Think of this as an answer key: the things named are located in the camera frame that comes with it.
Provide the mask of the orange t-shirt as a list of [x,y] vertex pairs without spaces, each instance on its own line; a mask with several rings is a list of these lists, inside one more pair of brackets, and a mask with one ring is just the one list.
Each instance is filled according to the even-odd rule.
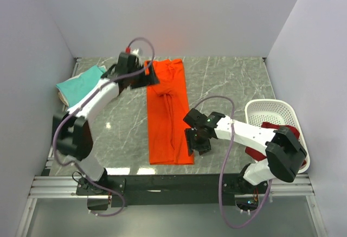
[[159,84],[146,88],[149,163],[151,165],[193,165],[188,154],[183,121],[189,102],[183,60],[153,62]]

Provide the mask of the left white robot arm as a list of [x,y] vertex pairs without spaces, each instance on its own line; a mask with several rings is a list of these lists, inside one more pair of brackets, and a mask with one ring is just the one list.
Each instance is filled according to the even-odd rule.
[[97,114],[125,89],[136,89],[159,84],[154,67],[140,60],[139,50],[121,52],[114,63],[77,104],[53,117],[53,147],[68,157],[89,180],[89,188],[97,195],[108,189],[108,175],[92,155],[91,124]]

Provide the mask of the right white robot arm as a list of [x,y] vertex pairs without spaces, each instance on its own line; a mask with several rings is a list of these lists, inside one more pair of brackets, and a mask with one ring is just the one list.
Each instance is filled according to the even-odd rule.
[[246,165],[236,180],[244,193],[250,193],[258,184],[277,178],[291,183],[308,164],[307,151],[287,126],[276,129],[257,127],[233,120],[222,113],[206,116],[191,109],[184,117],[188,154],[210,151],[210,139],[229,140],[250,148],[254,163]]

